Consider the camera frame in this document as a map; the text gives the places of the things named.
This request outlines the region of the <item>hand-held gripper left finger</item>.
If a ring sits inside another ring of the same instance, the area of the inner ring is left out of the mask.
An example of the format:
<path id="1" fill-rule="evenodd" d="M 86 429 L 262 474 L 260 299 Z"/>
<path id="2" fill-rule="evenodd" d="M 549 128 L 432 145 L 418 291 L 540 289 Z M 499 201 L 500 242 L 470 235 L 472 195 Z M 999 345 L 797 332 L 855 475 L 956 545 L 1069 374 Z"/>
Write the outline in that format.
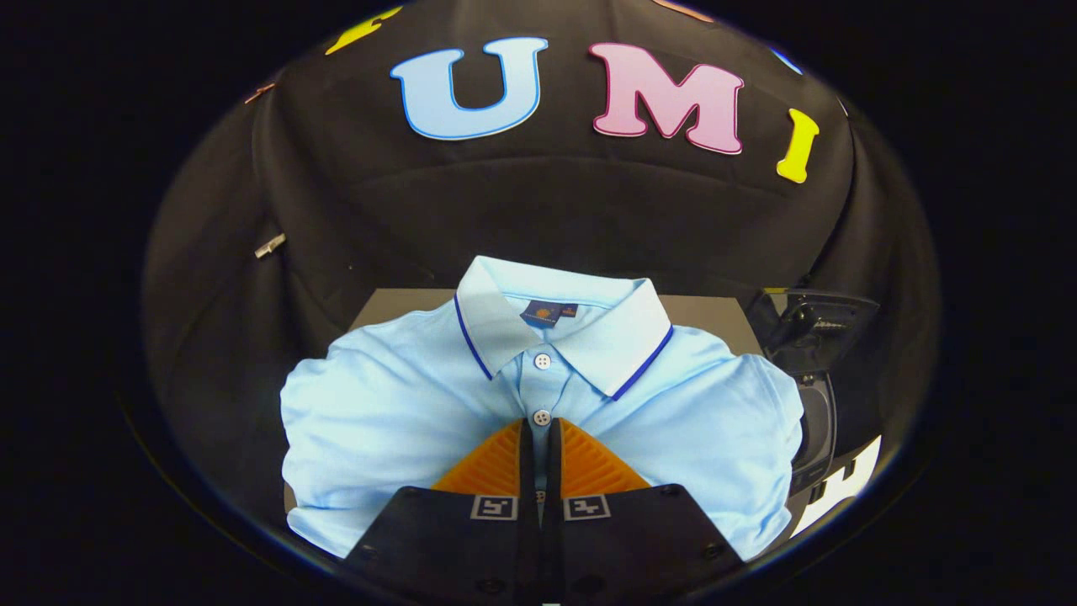
<path id="1" fill-rule="evenodd" d="M 415 605 L 538 605 L 533 437 L 516 419 L 433 487 L 401 487 L 345 561 Z"/>

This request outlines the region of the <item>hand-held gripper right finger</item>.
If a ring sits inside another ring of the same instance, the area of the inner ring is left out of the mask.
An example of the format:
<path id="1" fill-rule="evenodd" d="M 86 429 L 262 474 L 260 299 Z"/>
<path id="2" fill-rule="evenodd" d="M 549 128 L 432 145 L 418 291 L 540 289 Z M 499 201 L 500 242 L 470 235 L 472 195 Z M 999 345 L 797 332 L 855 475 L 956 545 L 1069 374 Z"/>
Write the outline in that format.
<path id="1" fill-rule="evenodd" d="M 542 603 L 679 605 L 744 568 L 686 487 L 654 487 L 565 419 L 550 425 L 547 471 Z"/>

